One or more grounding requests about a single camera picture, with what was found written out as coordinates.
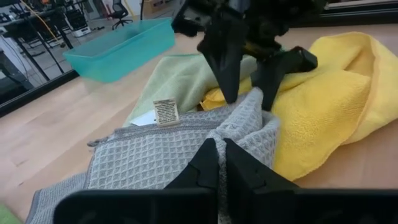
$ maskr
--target white tag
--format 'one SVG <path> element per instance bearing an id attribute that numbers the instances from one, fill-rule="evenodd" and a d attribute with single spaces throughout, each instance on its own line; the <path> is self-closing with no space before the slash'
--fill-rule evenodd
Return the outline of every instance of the white tag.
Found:
<path id="1" fill-rule="evenodd" d="M 156 123 L 159 127 L 175 125 L 180 122 L 175 99 L 154 101 Z"/>
<path id="2" fill-rule="evenodd" d="M 151 110 L 137 118 L 132 119 L 130 121 L 130 123 L 135 124 L 137 126 L 143 126 L 143 125 L 147 125 L 147 124 L 156 124 L 155 110 Z"/>

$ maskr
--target gray waffle towel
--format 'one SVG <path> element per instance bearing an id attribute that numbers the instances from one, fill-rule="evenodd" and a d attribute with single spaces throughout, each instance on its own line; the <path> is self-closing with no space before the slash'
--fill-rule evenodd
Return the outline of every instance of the gray waffle towel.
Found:
<path id="1" fill-rule="evenodd" d="M 28 224 L 51 224 L 52 213 L 66 195 L 83 189 L 162 189 L 181 173 L 206 138 L 213 138 L 220 163 L 219 223 L 226 214 L 224 138 L 230 138 L 263 164 L 272 167 L 279 121 L 261 111 L 262 92 L 254 88 L 233 105 L 182 114 L 181 123 L 158 128 L 130 126 L 92 142 L 88 172 L 36 192 Z"/>

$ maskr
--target black metal frame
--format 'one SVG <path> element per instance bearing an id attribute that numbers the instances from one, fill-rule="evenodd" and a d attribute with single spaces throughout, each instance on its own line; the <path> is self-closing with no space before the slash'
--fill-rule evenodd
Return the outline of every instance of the black metal frame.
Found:
<path id="1" fill-rule="evenodd" d="M 355 26 L 398 23 L 398 1 L 338 6 L 325 9 L 320 17 L 298 21 L 292 27 Z"/>
<path id="2" fill-rule="evenodd" d="M 32 90 L 27 91 L 24 94 L 15 97 L 14 99 L 3 103 L 0 105 L 0 118 L 7 115 L 14 110 L 23 107 L 24 105 L 30 103 L 31 101 L 36 100 L 37 98 L 41 97 L 42 95 L 62 86 L 63 84 L 77 78 L 79 74 L 76 71 L 70 70 L 69 72 L 60 75 L 53 80 L 50 80 L 43 85 L 34 88 Z"/>

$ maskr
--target yellow microfiber towel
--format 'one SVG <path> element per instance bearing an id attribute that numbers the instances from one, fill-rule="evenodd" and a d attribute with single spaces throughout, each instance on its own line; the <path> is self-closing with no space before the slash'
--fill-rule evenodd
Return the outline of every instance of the yellow microfiber towel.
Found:
<path id="1" fill-rule="evenodd" d="M 369 35 L 322 37 L 310 48 L 318 68 L 285 76 L 272 112 L 281 120 L 274 170 L 289 180 L 320 167 L 340 145 L 398 118 L 398 58 Z M 251 89 L 242 80 L 239 93 Z M 225 104 L 219 88 L 201 102 Z"/>

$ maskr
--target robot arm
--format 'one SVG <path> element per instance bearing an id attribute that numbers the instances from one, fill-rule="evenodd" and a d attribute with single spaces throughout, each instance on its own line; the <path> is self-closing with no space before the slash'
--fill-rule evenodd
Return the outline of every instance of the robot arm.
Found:
<path id="1" fill-rule="evenodd" d="M 289 25 L 321 13 L 324 0 L 186 0 L 176 13 L 175 32 L 205 36 L 197 49 L 210 68 L 228 103 L 238 97 L 240 61 L 244 54 L 257 59 L 252 85 L 264 93 L 262 109 L 271 110 L 286 73 L 308 72 L 317 67 L 317 58 L 301 47 L 282 52 L 275 37 Z"/>

